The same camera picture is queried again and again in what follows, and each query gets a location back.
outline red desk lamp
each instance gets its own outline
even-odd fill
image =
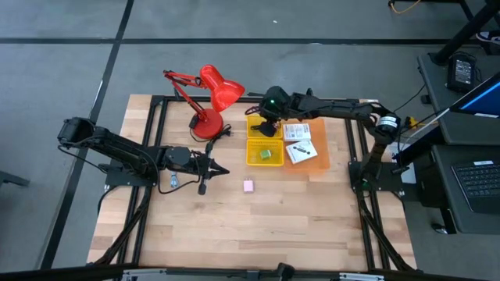
[[[182,94],[187,103],[196,111],[189,127],[195,135],[204,139],[215,137],[223,129],[223,120],[219,112],[230,107],[245,92],[240,84],[225,80],[215,66],[206,65],[200,69],[200,77],[163,70],[163,76],[172,82],[175,94]],[[213,108],[203,108],[193,101],[180,86],[193,86],[210,89],[210,101]]]

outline yellow tray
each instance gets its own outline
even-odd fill
[[[260,152],[269,149],[271,157],[262,160]],[[279,167],[284,164],[284,145],[282,140],[276,139],[248,139],[247,165],[262,167]]]
[[[283,138],[283,127],[277,130],[273,137],[266,137],[258,130],[252,130],[250,127],[255,125],[260,125],[260,123],[266,121],[264,118],[258,115],[247,116],[247,138],[263,138],[263,139],[282,139]]]

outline small green cube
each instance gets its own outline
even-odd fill
[[[271,158],[271,150],[266,149],[265,151],[261,151],[260,152],[260,158],[262,160],[266,160],[266,159]]]

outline wooden table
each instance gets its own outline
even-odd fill
[[[151,95],[130,96],[121,136],[141,143],[150,100]],[[225,123],[233,127],[232,135],[217,141],[212,157],[229,169],[230,174],[211,179],[206,195],[197,194],[196,184],[168,195],[154,189],[139,264],[275,269],[279,262],[286,262],[302,270],[367,270],[359,211],[348,179],[350,156],[345,121],[324,120],[329,141],[329,170],[316,175],[284,173],[282,168],[245,164],[244,111],[251,105],[237,103],[222,112]],[[193,110],[187,103],[170,102],[162,144],[204,151],[205,145],[189,135],[192,115]],[[352,125],[359,142],[355,122]],[[154,131],[150,145],[155,138]],[[370,147],[373,139],[367,136]],[[356,146],[361,158],[359,143]],[[195,178],[184,174],[178,177],[181,183]],[[247,177],[254,180],[254,194],[243,193],[242,182]],[[161,178],[162,189],[169,190],[170,172],[163,171]],[[130,190],[130,187],[118,187],[103,201],[88,261],[104,254],[122,230]],[[401,202],[388,192],[378,195],[384,232],[406,262],[415,267]],[[126,261],[131,260],[134,241],[132,233]],[[381,267],[373,234],[372,244],[375,260]]]

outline lamp arm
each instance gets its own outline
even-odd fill
[[[182,97],[187,101],[187,103],[196,111],[198,117],[200,120],[207,120],[208,116],[205,113],[205,109],[196,101],[193,101],[188,94],[182,89],[182,86],[192,86],[192,87],[197,87],[201,89],[206,89],[208,88],[203,82],[203,80],[200,77],[192,76],[192,75],[187,75],[187,74],[182,74],[182,73],[175,73],[174,71],[171,70],[163,70],[163,76],[170,80],[172,83],[173,87],[177,92],[179,92]]]

